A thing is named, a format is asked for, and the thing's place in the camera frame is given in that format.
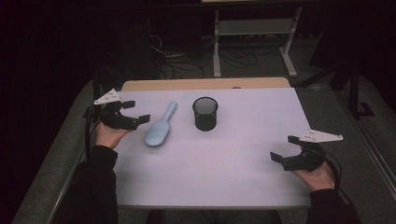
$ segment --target sleeve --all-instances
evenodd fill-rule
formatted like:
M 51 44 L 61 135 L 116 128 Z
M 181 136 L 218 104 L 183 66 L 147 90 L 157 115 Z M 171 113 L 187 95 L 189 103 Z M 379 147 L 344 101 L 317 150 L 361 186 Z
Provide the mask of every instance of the sleeve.
M 116 175 L 118 154 L 95 146 L 92 155 L 76 169 L 52 223 L 118 223 Z
M 313 191 L 311 208 L 308 210 L 307 224 L 360 224 L 355 208 L 345 204 L 337 190 L 321 189 Z

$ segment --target dark background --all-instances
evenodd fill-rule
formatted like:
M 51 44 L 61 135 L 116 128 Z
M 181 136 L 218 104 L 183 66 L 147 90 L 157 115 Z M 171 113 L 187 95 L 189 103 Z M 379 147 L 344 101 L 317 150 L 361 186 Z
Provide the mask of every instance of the dark background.
M 108 2 L 4 0 L 0 5 L 1 90 L 6 99 L 1 125 L 1 223 L 14 217 L 70 106 L 88 81 L 98 77 L 105 89 L 120 88 L 127 79 L 155 79 L 161 72 L 161 55 L 149 48 L 145 12 L 114 16 L 76 11 L 93 3 L 111 7 Z M 139 2 L 127 1 L 131 6 Z M 392 100 L 395 8 L 391 0 L 308 7 L 298 32 L 318 35 L 323 22 L 328 24 L 312 64 L 326 68 L 346 56 L 355 58 L 359 72 L 396 111 Z M 175 15 L 157 14 L 156 18 L 163 19 L 155 23 L 156 33 L 179 40 L 199 40 L 198 35 L 206 35 L 212 22 L 195 14 L 189 20 L 198 30 L 174 34 L 172 29 L 186 23 L 178 23 Z

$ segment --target cable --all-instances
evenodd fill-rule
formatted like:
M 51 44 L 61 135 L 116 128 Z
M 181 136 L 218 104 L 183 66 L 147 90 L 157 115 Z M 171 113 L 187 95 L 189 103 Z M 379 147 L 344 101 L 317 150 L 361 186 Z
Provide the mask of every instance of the cable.
M 97 122 L 97 123 L 95 124 L 95 126 L 92 128 L 92 130 L 91 130 L 91 132 L 90 132 L 90 142 L 91 142 L 91 137 L 92 137 L 93 131 L 95 131 L 96 127 L 97 127 L 100 123 L 102 123 L 102 121 Z
M 259 53 L 256 52 L 258 50 L 257 48 L 248 51 L 250 54 L 253 54 L 253 55 L 264 55 L 264 54 L 274 52 L 279 47 L 283 46 L 284 42 L 285 42 L 285 40 L 281 39 L 281 41 L 277 41 L 276 43 L 265 44 L 264 43 L 265 41 L 267 41 L 267 40 L 265 40 L 263 36 L 259 36 L 259 40 L 257 41 L 257 43 L 254 43 L 254 41 L 252 41 L 252 39 L 249 39 L 249 43 L 250 43 L 249 45 L 246 45 L 246 43 L 244 41 L 241 41 L 241 46 L 244 47 L 245 49 L 252 47 L 252 46 L 263 47 L 264 49 L 267 49 L 268 47 L 270 47 L 268 50 L 266 50 L 264 52 L 259 52 Z
M 88 159 L 91 156 L 91 119 L 93 112 L 93 105 L 87 108 L 87 118 L 85 120 L 85 157 Z
M 160 49 L 157 49 L 157 48 L 155 48 L 155 47 L 152 47 L 152 46 L 149 46 L 151 49 L 154 49 L 154 50 L 156 50 L 157 52 L 159 52 L 159 53 L 161 53 L 161 54 L 163 54 L 163 55 L 166 55 L 166 50 L 160 50 Z
M 193 53 L 189 53 L 189 54 L 184 54 L 181 55 L 180 57 L 188 57 L 190 56 L 190 58 L 186 58 L 185 60 L 181 61 L 178 60 L 177 57 L 174 58 L 166 58 L 164 64 L 165 66 L 168 66 L 172 69 L 173 71 L 173 75 L 171 76 L 171 79 L 173 79 L 175 77 L 176 73 L 180 74 L 180 77 L 182 78 L 182 74 L 179 71 L 176 71 L 176 69 L 178 70 L 182 70 L 182 71 L 196 71 L 196 70 L 201 70 L 202 71 L 202 76 L 201 78 L 205 77 L 205 70 L 204 68 L 210 63 L 211 57 L 207 57 L 207 59 L 205 60 L 203 65 L 200 65 L 198 63 L 194 63 L 194 61 L 197 61 L 200 57 L 198 55 L 195 55 Z M 180 65 L 185 64 L 185 65 L 192 65 L 193 68 L 186 68 L 186 67 L 182 67 Z
M 172 75 L 171 79 L 175 79 L 175 74 L 179 74 L 180 75 L 180 79 L 183 78 L 183 74 L 181 74 L 181 72 L 175 71 L 174 74 Z
M 326 154 L 330 155 L 335 162 L 337 163 L 337 166 L 339 168 L 339 171 L 337 172 L 337 169 L 334 165 L 334 163 L 332 163 L 330 160 L 326 159 L 326 162 L 329 164 L 330 168 L 332 169 L 332 174 L 334 175 L 334 189 L 338 190 L 343 196 L 344 198 L 347 200 L 348 204 L 353 208 L 356 217 L 359 219 L 359 221 L 361 222 L 361 217 L 359 216 L 358 210 L 356 209 L 355 204 L 352 202 L 352 200 L 347 196 L 347 194 L 340 188 L 341 185 L 341 175 L 342 175 L 342 167 L 341 167 L 341 163 L 339 160 L 337 160 L 337 158 L 335 158 L 335 156 L 329 152 L 326 152 Z
M 156 37 L 159 41 L 160 41 L 160 46 L 159 48 L 161 48 L 163 46 L 163 41 L 161 40 L 161 38 L 157 35 L 150 35 L 149 37 Z
M 190 56 L 190 54 L 189 53 L 170 54 L 170 55 L 166 55 L 165 59 L 172 60 L 172 59 L 177 59 L 177 58 L 182 58 L 182 57 L 187 57 L 187 56 Z
M 163 74 L 163 79 L 168 79 L 168 72 L 166 71 L 166 65 L 161 67 L 161 73 Z
M 166 71 L 166 67 L 170 67 L 172 69 L 172 76 L 170 76 L 170 79 L 173 79 L 175 76 L 175 73 L 180 73 L 178 71 L 175 70 L 175 68 L 170 65 L 169 63 L 163 63 L 165 65 L 165 76 L 167 77 L 167 71 Z
M 264 52 L 255 52 L 255 51 L 257 51 L 257 49 L 248 50 L 248 51 L 239 49 L 240 47 L 246 49 L 246 48 L 252 47 L 252 46 L 255 46 L 255 47 L 263 46 L 263 44 L 260 44 L 260 43 L 257 43 L 257 44 L 253 43 L 252 45 L 247 46 L 245 44 L 245 41 L 241 40 L 241 41 L 239 41 L 239 43 L 237 43 L 237 46 L 231 46 L 229 43 L 226 42 L 226 47 L 231 49 L 230 50 L 231 56 L 228 56 L 224 52 L 220 53 L 219 55 L 221 56 L 221 59 L 230 66 L 233 66 L 236 68 L 247 68 L 251 65 L 257 64 L 258 60 L 256 58 L 256 55 L 263 55 L 263 54 L 274 52 L 283 42 L 284 41 L 273 44 L 273 46 L 270 49 L 268 49 L 267 51 L 264 51 Z

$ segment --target black cable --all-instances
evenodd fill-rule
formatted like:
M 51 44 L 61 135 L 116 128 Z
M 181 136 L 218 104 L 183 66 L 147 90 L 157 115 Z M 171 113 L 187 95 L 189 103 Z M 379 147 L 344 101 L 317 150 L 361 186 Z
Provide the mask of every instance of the black cable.
M 173 61 L 172 59 L 171 59 L 171 60 L 168 60 L 168 59 L 167 59 L 167 60 L 164 62 L 164 64 L 167 65 L 167 66 L 169 66 L 169 67 L 172 68 L 172 70 L 173 70 L 173 75 L 172 75 L 171 79 L 174 78 L 174 74 L 175 74 L 175 73 L 180 73 L 180 72 L 176 71 L 175 69 L 179 69 L 179 70 L 182 70 L 182 71 L 188 71 L 188 72 L 190 72 L 190 71 L 195 71 L 195 70 L 199 70 L 199 69 L 200 69 L 200 70 L 202 71 L 202 78 L 204 78 L 204 77 L 205 77 L 205 70 L 204 70 L 204 68 L 210 63 L 211 57 L 210 57 L 210 56 L 207 57 L 207 59 L 206 59 L 206 61 L 204 62 L 203 65 L 200 65 L 200 64 L 198 64 L 198 63 L 192 63 L 193 61 L 196 61 L 197 58 L 198 58 L 198 57 L 196 57 L 196 58 L 191 57 L 190 59 L 187 59 L 187 60 L 185 60 L 185 61 Z M 181 66 L 177 66 L 177 65 L 175 65 L 175 64 L 187 64 L 187 65 L 192 65 L 192 66 L 194 66 L 194 67 L 193 67 L 193 68 L 184 68 L 184 67 L 181 67 Z
M 165 68 L 166 68 L 166 66 L 168 66 L 168 67 L 170 67 L 170 68 L 172 69 L 172 76 L 170 76 L 170 79 L 174 79 L 175 73 L 179 73 L 179 74 L 180 74 L 180 78 L 183 78 L 182 74 L 181 74 L 180 72 L 178 72 L 178 71 L 175 70 L 174 66 L 172 66 L 172 65 L 169 64 L 169 63 L 163 63 L 163 64 L 165 65 Z
M 238 49 L 237 47 L 229 46 L 229 51 L 236 59 L 246 58 L 247 56 L 251 55 L 249 52 L 244 51 L 242 49 Z
M 163 74 L 163 79 L 168 79 L 168 71 L 166 65 L 161 67 L 161 73 Z
M 91 120 L 92 120 L 93 105 L 88 108 L 87 118 L 85 120 L 85 157 L 88 159 L 91 156 Z
M 193 55 L 191 56 L 190 53 L 179 53 L 179 54 L 167 55 L 165 57 L 165 60 L 170 62 L 170 61 L 173 61 L 173 60 L 180 60 L 180 58 L 183 59 L 183 58 L 188 58 L 188 57 L 191 57 L 191 61 L 196 60 L 196 57 L 194 58 Z
M 348 204 L 353 208 L 356 217 L 358 218 L 358 220 L 361 223 L 361 217 L 359 216 L 358 210 L 356 209 L 355 204 L 352 202 L 352 200 L 347 196 L 347 194 L 340 188 L 341 185 L 341 175 L 342 175 L 342 167 L 341 167 L 341 163 L 339 160 L 337 160 L 337 158 L 335 158 L 335 156 L 329 152 L 326 152 L 328 155 L 330 155 L 335 162 L 337 163 L 338 169 L 339 171 L 337 172 L 337 169 L 334 165 L 334 163 L 328 159 L 326 159 L 326 162 L 329 164 L 330 168 L 332 169 L 332 174 L 334 175 L 334 189 L 338 190 L 343 196 L 344 198 L 347 200 Z
M 252 46 L 255 46 L 255 47 L 264 47 L 264 48 L 268 48 L 268 45 L 265 45 L 265 44 L 263 44 L 262 42 L 264 42 L 263 40 L 259 40 L 259 42 L 257 42 L 257 43 L 253 43 L 253 44 L 250 44 L 249 46 L 248 45 L 246 45 L 245 44 L 245 41 L 240 41 L 240 46 L 241 47 L 243 47 L 244 49 L 246 49 L 246 48 L 249 48 L 249 47 L 252 47 Z M 279 47 L 281 47 L 283 44 L 284 44 L 284 40 L 282 40 L 282 41 L 279 41 L 278 43 L 276 43 L 276 44 L 271 44 L 271 48 L 269 48 L 267 51 L 264 51 L 264 52 L 260 52 L 260 53 L 256 53 L 255 51 L 257 51 L 257 49 L 253 49 L 253 50 L 248 50 L 247 52 L 249 53 L 249 54 L 252 54 L 252 55 L 264 55 L 264 54 L 268 54 L 268 53 L 271 53 L 271 52 L 274 52 L 275 50 L 277 50 L 277 49 L 279 49 Z
M 250 66 L 250 64 L 248 64 L 248 63 L 246 64 L 246 63 L 241 63 L 241 62 L 238 62 L 238 61 L 236 61 L 236 60 L 233 60 L 233 59 L 231 59 L 230 57 L 226 56 L 224 53 L 220 53 L 220 52 L 219 52 L 219 56 L 221 56 L 220 58 L 221 58 L 225 63 L 227 63 L 228 65 L 230 65 L 230 66 L 232 66 L 232 67 L 236 67 L 236 68 L 247 68 L 247 67 Z M 232 64 L 232 63 L 230 63 L 230 62 L 240 64 L 241 66 L 234 65 L 234 64 Z
M 90 132 L 90 142 L 91 142 L 91 137 L 92 137 L 93 131 L 95 131 L 96 127 L 97 127 L 101 122 L 102 122 L 102 121 L 97 122 L 97 123 L 95 124 L 95 126 L 92 128 L 92 130 L 91 130 L 91 132 Z
M 179 79 L 183 78 L 183 74 L 179 71 L 175 71 L 174 74 L 172 75 L 171 79 L 177 79 L 177 77 L 175 77 L 175 74 L 179 75 Z
M 235 49 L 234 47 L 231 47 L 231 48 L 232 48 L 232 49 L 229 50 L 229 53 L 230 53 L 231 56 L 234 57 L 236 60 L 231 59 L 231 57 L 227 56 L 224 52 L 219 53 L 219 55 L 221 56 L 221 59 L 223 59 L 222 57 L 225 57 L 226 60 L 229 60 L 229 61 L 231 61 L 231 62 L 233 62 L 233 63 L 238 63 L 238 64 L 241 64 L 241 65 L 244 65 L 243 68 L 249 67 L 249 66 L 251 66 L 251 65 L 257 63 L 257 58 L 256 58 L 254 55 L 247 54 L 247 53 L 245 53 L 244 51 L 242 51 L 242 50 L 240 50 L 240 49 Z M 237 51 L 241 51 L 241 52 L 244 53 L 245 55 L 237 54 L 237 53 L 236 53 Z M 253 57 L 253 60 L 254 60 L 253 63 L 251 63 L 250 60 L 248 59 L 248 56 L 249 56 L 249 55 Z M 229 62 L 227 62 L 227 61 L 224 61 L 224 62 L 226 62 L 226 63 L 229 64 L 230 66 L 238 67 L 238 66 L 236 66 L 236 65 L 232 65 L 231 63 L 229 63 Z

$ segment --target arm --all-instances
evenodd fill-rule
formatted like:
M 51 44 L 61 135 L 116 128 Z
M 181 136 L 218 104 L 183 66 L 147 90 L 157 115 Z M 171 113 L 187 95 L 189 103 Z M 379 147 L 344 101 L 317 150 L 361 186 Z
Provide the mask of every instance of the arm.
M 332 170 L 324 162 L 317 170 L 293 171 L 311 190 L 311 208 L 307 214 L 307 224 L 358 224 L 361 223 L 355 208 L 341 199 L 332 182 Z
M 113 172 L 118 154 L 112 149 L 129 132 L 98 125 L 92 155 L 75 171 L 52 223 L 118 223 Z

